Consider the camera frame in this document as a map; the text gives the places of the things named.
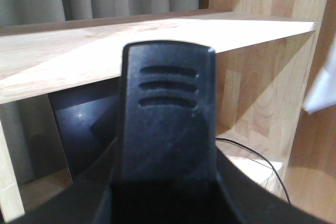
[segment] wire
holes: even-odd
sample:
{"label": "wire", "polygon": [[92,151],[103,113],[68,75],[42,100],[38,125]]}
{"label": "wire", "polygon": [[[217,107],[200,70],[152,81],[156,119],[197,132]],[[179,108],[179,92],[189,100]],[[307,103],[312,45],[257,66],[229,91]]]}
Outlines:
{"label": "wire", "polygon": [[277,176],[277,178],[278,178],[278,180],[279,180],[279,182],[280,182],[280,184],[281,184],[281,186],[282,186],[282,188],[283,188],[283,190],[285,192],[285,195],[286,195],[288,203],[290,205],[292,205],[291,202],[290,202],[289,195],[288,195],[288,192],[286,190],[286,187],[285,187],[284,183],[282,182],[282,180],[281,180],[281,178],[280,178],[277,170],[274,168],[273,164],[267,158],[265,158],[264,156],[262,156],[259,152],[256,152],[254,149],[251,149],[250,147],[247,147],[246,145],[240,144],[240,143],[238,143],[236,141],[233,141],[233,140],[230,140],[230,139],[227,139],[227,138],[222,138],[222,137],[216,137],[216,139],[220,140],[221,142],[228,142],[228,143],[231,143],[231,144],[235,144],[235,145],[237,145],[237,146],[239,146],[241,148],[244,148],[244,149],[248,150],[249,152],[254,153],[255,155],[257,155],[257,156],[261,157],[263,160],[265,160],[272,167],[275,175]]}

